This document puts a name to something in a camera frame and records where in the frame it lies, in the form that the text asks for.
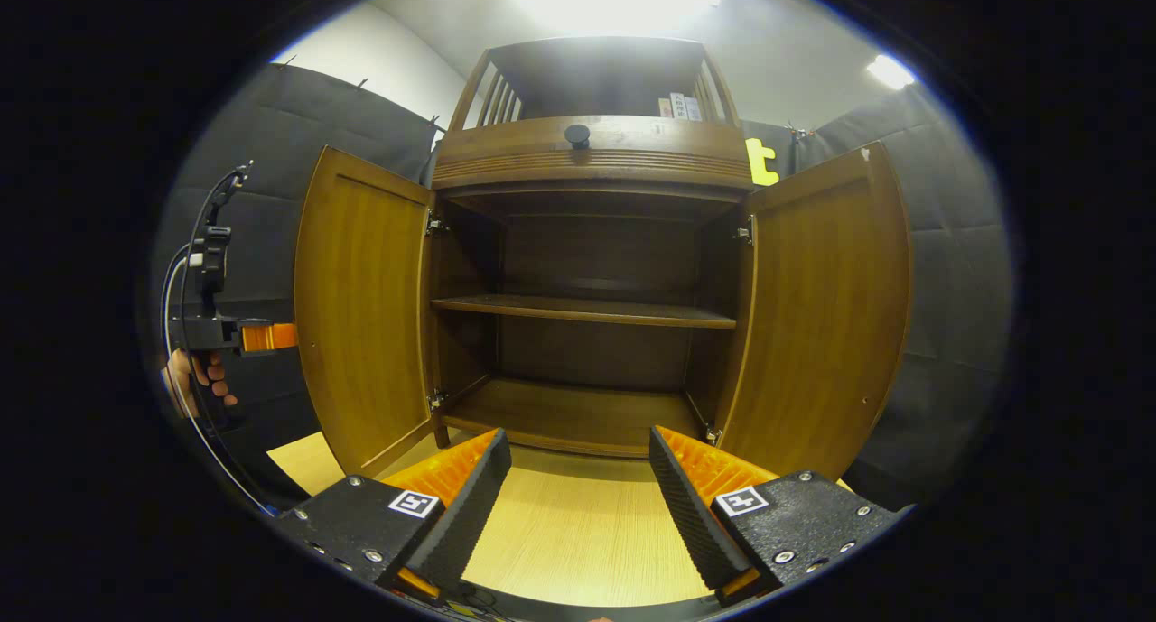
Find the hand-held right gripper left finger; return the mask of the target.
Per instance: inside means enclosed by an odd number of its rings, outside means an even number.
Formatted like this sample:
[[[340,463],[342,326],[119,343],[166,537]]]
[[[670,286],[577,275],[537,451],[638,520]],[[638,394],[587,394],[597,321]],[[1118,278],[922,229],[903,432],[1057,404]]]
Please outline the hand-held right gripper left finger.
[[[339,479],[274,527],[355,580],[440,605],[459,588],[511,465],[496,428],[392,477]]]

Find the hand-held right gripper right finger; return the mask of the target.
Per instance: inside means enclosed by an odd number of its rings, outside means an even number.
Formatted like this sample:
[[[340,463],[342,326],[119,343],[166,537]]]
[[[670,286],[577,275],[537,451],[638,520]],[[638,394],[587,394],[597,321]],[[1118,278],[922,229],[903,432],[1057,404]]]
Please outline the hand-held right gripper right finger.
[[[909,516],[818,471],[773,474],[665,425],[649,430],[649,466],[694,567],[722,605],[810,580]]]

